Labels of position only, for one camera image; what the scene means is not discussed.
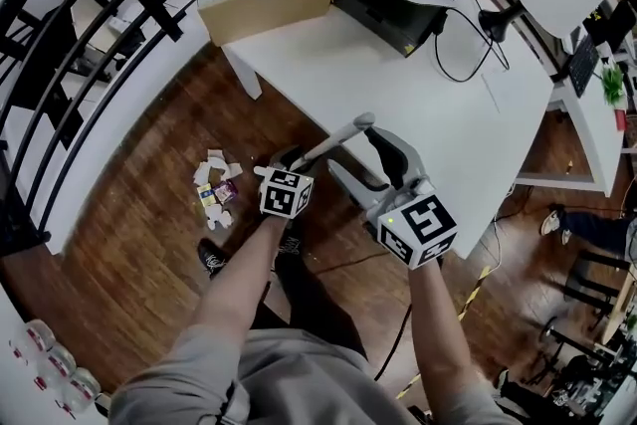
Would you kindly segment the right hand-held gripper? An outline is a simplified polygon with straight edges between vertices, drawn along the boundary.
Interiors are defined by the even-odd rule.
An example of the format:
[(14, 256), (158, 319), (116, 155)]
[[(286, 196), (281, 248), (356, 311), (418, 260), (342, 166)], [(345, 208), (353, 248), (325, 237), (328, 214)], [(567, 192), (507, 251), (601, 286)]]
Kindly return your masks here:
[(377, 126), (368, 128), (365, 136), (376, 149), (392, 186), (373, 188), (333, 159), (327, 161), (328, 172), (365, 210), (365, 227), (372, 239), (415, 270), (451, 248), (457, 223), (438, 197), (413, 146)]

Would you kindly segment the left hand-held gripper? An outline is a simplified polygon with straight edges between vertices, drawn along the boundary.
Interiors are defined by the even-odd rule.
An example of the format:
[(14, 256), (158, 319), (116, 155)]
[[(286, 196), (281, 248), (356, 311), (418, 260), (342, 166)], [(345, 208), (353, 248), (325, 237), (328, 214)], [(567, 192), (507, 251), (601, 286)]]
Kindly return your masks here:
[(259, 186), (262, 214), (296, 218), (308, 206), (315, 181), (302, 174), (319, 174), (323, 157), (306, 161), (301, 174), (285, 170), (301, 156), (300, 146), (290, 146), (271, 157), (272, 167), (258, 168), (258, 176), (262, 178)]

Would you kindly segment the purple snack wrapper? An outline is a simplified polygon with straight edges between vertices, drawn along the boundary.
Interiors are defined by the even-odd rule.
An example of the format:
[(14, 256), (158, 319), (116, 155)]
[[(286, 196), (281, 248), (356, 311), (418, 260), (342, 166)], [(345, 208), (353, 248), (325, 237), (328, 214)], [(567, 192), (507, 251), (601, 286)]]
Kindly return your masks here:
[(221, 205), (232, 201), (238, 194), (237, 188), (229, 180), (220, 182), (212, 189), (212, 191), (216, 201)]

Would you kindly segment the person's left forearm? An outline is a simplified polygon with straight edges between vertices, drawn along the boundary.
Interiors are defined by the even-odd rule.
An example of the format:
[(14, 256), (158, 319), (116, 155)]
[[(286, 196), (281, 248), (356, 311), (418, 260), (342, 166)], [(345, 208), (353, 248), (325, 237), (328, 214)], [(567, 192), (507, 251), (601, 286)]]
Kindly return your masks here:
[(241, 345), (250, 330), (270, 279), (288, 220), (266, 217), (213, 278), (191, 320)]

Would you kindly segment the person's right forearm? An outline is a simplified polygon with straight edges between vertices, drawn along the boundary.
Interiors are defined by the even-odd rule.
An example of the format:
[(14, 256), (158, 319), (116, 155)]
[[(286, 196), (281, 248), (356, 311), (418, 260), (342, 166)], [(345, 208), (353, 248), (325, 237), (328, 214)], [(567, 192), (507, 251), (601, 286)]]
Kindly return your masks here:
[(409, 273), (412, 338), (425, 394), (440, 400), (475, 376), (470, 350), (439, 265)]

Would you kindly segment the person's right black shoe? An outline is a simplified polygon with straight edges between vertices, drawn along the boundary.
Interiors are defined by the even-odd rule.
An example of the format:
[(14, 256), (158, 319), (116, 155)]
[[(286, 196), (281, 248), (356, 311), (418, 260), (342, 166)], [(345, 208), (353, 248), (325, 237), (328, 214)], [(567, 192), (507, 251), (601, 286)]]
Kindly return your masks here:
[(296, 234), (286, 233), (282, 238), (278, 254), (282, 255), (299, 255), (303, 249), (302, 239)]

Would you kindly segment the person's black shoe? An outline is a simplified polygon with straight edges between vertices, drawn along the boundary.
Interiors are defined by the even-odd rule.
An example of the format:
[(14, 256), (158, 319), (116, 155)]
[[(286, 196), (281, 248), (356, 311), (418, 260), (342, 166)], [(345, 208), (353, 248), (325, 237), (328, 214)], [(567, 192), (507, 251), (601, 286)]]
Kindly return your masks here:
[(296, 234), (286, 233), (282, 238), (278, 254), (282, 255), (299, 255), (303, 249), (302, 239)]
[(226, 266), (228, 261), (226, 254), (208, 238), (202, 238), (199, 241), (197, 254), (210, 280)]

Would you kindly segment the white table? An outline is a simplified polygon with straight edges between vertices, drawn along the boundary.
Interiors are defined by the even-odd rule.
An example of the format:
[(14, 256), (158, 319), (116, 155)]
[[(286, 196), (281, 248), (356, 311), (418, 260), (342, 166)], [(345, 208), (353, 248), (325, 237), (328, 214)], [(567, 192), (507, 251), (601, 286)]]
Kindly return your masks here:
[(518, 176), (553, 83), (516, 32), (490, 48), (477, 15), (491, 0), (456, 0), (443, 33), (405, 58), (342, 11), (228, 44), (250, 74), (333, 132), (361, 113), (412, 145), (458, 225), (467, 258)]

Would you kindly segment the person's left black shoe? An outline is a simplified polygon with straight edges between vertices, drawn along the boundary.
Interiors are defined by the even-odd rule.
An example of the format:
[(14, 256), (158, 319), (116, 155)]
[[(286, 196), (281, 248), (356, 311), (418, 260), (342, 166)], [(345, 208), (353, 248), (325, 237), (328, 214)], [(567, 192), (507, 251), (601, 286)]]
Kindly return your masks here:
[(202, 238), (199, 241), (197, 254), (210, 280), (226, 266), (228, 261), (226, 254), (208, 238)]

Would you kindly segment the person's black trousers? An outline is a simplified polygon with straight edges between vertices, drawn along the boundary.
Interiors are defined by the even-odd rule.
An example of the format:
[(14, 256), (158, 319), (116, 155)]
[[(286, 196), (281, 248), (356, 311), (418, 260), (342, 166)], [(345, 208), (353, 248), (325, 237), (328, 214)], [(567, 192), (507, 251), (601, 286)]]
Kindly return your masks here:
[(367, 358), (351, 316), (331, 298), (301, 255), (280, 253), (275, 260), (275, 274), (291, 307), (290, 321), (285, 323), (264, 302), (260, 302), (252, 330), (302, 329)]

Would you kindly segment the yellow black floor tape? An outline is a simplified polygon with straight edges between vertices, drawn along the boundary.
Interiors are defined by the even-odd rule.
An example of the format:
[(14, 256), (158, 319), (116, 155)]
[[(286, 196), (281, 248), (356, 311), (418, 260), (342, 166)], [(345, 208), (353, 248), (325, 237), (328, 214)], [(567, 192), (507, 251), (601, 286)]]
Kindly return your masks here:
[[(471, 293), (468, 295), (465, 303), (463, 304), (463, 306), (461, 307), (459, 313), (458, 313), (458, 320), (462, 321), (468, 311), (468, 309), (470, 308), (470, 306), (472, 305), (473, 301), (476, 299), (482, 284), (484, 282), (484, 280), (489, 276), (490, 273), (492, 273), (495, 270), (495, 268), (492, 268), (491, 266), (485, 266), (483, 268), (483, 270), (481, 271), (480, 277), (478, 278), (475, 286), (473, 287)], [(397, 393), (396, 398), (397, 399), (401, 399), (403, 398), (409, 391), (410, 389), (416, 385), (417, 382), (419, 382), (421, 380), (421, 374), (417, 373), (407, 384), (406, 386)]]

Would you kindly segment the black electronic box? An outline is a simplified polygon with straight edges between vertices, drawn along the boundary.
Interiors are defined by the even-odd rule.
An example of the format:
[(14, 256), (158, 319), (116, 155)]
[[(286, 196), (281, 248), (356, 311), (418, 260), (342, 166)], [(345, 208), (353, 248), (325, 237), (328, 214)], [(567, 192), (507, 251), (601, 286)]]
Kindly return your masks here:
[(332, 0), (332, 4), (405, 58), (441, 27), (447, 11), (408, 0)]

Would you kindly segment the person's grey shirt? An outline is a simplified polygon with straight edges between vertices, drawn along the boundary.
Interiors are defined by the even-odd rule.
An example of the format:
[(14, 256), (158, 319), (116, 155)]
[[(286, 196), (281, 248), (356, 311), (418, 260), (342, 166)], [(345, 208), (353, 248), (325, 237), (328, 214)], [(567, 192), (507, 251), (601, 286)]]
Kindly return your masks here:
[(242, 347), (188, 328), (112, 399), (109, 425), (419, 425), (357, 352), (298, 329), (249, 332)]

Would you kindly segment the black keyboard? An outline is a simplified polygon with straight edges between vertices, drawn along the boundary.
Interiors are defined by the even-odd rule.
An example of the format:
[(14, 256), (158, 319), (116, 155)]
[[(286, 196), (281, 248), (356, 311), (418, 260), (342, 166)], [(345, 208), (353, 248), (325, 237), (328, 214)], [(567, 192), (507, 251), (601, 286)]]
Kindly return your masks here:
[(592, 37), (587, 35), (577, 45), (566, 66), (568, 78), (578, 98), (584, 94), (599, 59)]

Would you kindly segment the green potted plant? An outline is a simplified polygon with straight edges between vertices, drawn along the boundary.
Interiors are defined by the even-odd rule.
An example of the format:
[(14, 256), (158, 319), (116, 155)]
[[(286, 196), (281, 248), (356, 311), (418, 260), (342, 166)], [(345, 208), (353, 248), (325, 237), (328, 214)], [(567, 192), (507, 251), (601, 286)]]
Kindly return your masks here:
[(604, 66), (601, 72), (601, 85), (606, 103), (612, 108), (618, 131), (627, 127), (627, 96), (624, 91), (623, 72), (618, 65)]

